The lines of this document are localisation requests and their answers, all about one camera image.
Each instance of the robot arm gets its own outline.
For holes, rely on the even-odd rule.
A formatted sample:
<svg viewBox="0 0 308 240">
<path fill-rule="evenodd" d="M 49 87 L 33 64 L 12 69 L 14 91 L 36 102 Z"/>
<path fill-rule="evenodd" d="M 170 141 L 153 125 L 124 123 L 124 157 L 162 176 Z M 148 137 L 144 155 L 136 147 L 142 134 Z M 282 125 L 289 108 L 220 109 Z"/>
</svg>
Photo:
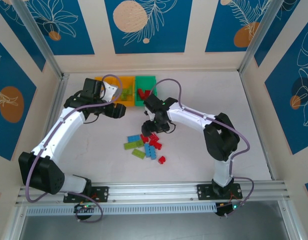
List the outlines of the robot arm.
<svg viewBox="0 0 308 240">
<path fill-rule="evenodd" d="M 181 107 L 174 98 L 169 97 L 162 101 L 153 94 L 144 101 L 144 105 L 145 114 L 150 118 L 142 126 L 142 134 L 144 136 L 147 137 L 152 132 L 169 131 L 169 122 L 182 123 L 203 133 L 207 151 L 215 159 L 213 181 L 221 189 L 226 188 L 228 184 L 233 182 L 229 156 L 232 152 L 236 151 L 240 138 L 227 128 L 208 120 L 208 118 L 217 120 L 233 127 L 227 115 L 224 113 L 218 116 L 205 114 L 185 106 Z"/>
<path fill-rule="evenodd" d="M 80 176 L 64 174 L 58 167 L 60 156 L 71 137 L 90 114 L 96 116 L 103 114 L 110 118 L 117 119 L 125 115 L 126 107 L 122 104 L 114 103 L 101 107 L 86 107 L 79 111 L 75 111 L 66 120 L 64 119 L 68 113 L 78 107 L 111 101 L 117 89 L 117 86 L 109 85 L 106 82 L 100 82 L 89 78 L 85 79 L 83 90 L 70 96 L 66 100 L 60 117 L 46 137 L 31 151 L 31 153 L 23 152 L 20 155 L 18 162 L 24 184 L 26 184 L 34 159 L 39 152 L 43 150 L 35 166 L 29 186 L 50 194 L 74 192 L 85 193 L 89 196 L 91 180 Z M 49 138 L 48 145 L 44 147 L 44 143 L 46 143 Z"/>
</svg>

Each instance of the green tray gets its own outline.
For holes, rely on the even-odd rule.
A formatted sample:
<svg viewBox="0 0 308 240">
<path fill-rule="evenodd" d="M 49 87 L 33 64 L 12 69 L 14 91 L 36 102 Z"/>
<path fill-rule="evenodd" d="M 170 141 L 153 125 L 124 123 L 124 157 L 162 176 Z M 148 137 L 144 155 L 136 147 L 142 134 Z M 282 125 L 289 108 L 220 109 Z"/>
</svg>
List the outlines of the green tray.
<svg viewBox="0 0 308 240">
<path fill-rule="evenodd" d="M 145 90 L 151 90 L 152 87 L 156 84 L 155 76 L 136 76 L 135 77 L 135 106 L 144 106 L 144 101 L 140 98 L 138 94 L 138 89 L 142 89 L 145 93 Z M 157 96 L 158 93 L 156 88 L 154 89 L 154 95 Z"/>
</svg>

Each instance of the blue lego brick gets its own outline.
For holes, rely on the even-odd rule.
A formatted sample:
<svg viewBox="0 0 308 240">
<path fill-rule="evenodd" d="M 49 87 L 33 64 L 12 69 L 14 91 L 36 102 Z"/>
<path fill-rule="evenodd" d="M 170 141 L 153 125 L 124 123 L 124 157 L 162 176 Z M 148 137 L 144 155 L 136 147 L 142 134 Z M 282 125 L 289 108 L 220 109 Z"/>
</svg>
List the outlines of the blue lego brick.
<svg viewBox="0 0 308 240">
<path fill-rule="evenodd" d="M 152 160 L 156 159 L 156 151 L 154 146 L 149 146 L 150 158 Z"/>
<path fill-rule="evenodd" d="M 141 140 L 140 135 L 134 135 L 134 136 L 128 136 L 127 137 L 127 142 L 132 143 Z"/>
<path fill-rule="evenodd" d="M 146 157 L 150 158 L 151 157 L 150 145 L 148 143 L 145 143 L 144 147 L 145 147 Z"/>
</svg>

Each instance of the mounting plate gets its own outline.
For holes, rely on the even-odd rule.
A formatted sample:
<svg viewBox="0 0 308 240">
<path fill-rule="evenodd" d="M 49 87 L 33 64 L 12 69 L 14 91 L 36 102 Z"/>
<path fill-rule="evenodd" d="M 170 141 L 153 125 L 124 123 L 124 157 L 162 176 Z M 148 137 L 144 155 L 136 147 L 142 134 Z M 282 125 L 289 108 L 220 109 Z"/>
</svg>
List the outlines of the mounting plate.
<svg viewBox="0 0 308 240">
<path fill-rule="evenodd" d="M 107 203 L 109 197 L 109 187 L 108 186 L 92 186 L 91 187 L 91 194 L 89 196 L 97 203 Z M 81 196 L 76 196 L 72 194 L 68 194 L 64 196 L 63 202 L 65 204 L 75 204 L 85 201 L 86 199 Z"/>
<path fill-rule="evenodd" d="M 222 197 L 218 197 L 213 192 L 213 186 L 212 184 L 198 184 L 196 186 L 197 188 L 197 196 L 198 200 L 230 200 L 231 199 L 231 193 L 237 198 L 242 199 L 242 190 L 241 186 L 238 183 L 231 184 L 228 192 Z"/>
</svg>

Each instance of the red lego brick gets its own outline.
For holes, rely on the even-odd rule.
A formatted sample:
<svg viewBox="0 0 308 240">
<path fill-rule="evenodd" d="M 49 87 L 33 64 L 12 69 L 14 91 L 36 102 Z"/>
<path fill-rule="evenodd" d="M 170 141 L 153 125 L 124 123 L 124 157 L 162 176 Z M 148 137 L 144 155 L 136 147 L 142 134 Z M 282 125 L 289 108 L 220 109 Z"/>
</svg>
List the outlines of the red lego brick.
<svg viewBox="0 0 308 240">
<path fill-rule="evenodd" d="M 143 134 L 140 135 L 140 138 L 142 139 L 143 143 L 145 143 L 145 144 L 149 141 L 149 137 L 143 136 Z"/>
<path fill-rule="evenodd" d="M 159 142 L 154 141 L 154 140 L 149 141 L 149 145 L 154 146 L 154 148 L 156 148 L 157 150 L 162 149 L 162 144 L 160 144 Z"/>
<path fill-rule="evenodd" d="M 145 94 L 144 94 L 142 89 L 140 89 L 140 88 L 137 89 L 137 93 L 138 93 L 140 99 L 145 100 Z"/>
<path fill-rule="evenodd" d="M 148 98 L 148 96 L 150 95 L 151 90 L 145 90 L 145 99 Z"/>
<path fill-rule="evenodd" d="M 160 140 L 159 137 L 155 135 L 155 133 L 152 133 L 152 135 L 149 136 L 149 139 L 153 140 L 154 142 L 157 142 L 158 140 Z"/>
<path fill-rule="evenodd" d="M 161 156 L 159 159 L 158 159 L 158 163 L 159 164 L 163 164 L 166 162 L 166 158 L 164 156 Z"/>
</svg>

